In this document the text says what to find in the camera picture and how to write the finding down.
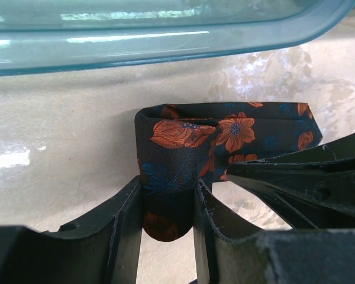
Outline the dark floral orange tie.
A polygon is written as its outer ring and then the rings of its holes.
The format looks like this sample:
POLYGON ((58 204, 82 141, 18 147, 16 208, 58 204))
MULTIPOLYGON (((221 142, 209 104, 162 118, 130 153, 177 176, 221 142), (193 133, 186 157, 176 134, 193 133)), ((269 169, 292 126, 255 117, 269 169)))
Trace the dark floral orange tie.
POLYGON ((319 145, 322 134, 302 102, 163 104, 135 116, 143 228, 171 242, 193 225, 198 180, 211 188, 228 168, 319 145))

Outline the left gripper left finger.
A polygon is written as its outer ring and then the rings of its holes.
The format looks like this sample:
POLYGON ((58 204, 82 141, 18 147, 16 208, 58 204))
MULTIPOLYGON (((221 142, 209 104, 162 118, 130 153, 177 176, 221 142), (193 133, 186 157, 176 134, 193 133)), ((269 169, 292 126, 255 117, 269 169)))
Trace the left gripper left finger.
POLYGON ((140 178, 56 232, 0 225, 0 283, 135 283, 140 178))

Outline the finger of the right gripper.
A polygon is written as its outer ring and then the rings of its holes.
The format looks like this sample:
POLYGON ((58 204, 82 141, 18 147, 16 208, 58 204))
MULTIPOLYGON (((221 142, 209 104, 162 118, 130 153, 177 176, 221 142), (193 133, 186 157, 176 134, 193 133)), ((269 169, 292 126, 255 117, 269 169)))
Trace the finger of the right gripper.
POLYGON ((310 149, 282 156, 233 163, 234 166, 268 164, 272 166, 355 166, 355 133, 310 149))
POLYGON ((355 170, 230 167, 227 178, 257 195, 293 228, 355 228, 355 170))

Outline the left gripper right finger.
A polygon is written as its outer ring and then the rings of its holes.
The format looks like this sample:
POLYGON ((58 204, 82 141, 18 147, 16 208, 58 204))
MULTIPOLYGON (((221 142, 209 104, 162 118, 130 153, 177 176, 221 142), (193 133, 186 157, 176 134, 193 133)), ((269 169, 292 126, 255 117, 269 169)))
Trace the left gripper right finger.
POLYGON ((203 182, 193 233, 198 283, 355 283, 355 229, 263 230, 203 182))

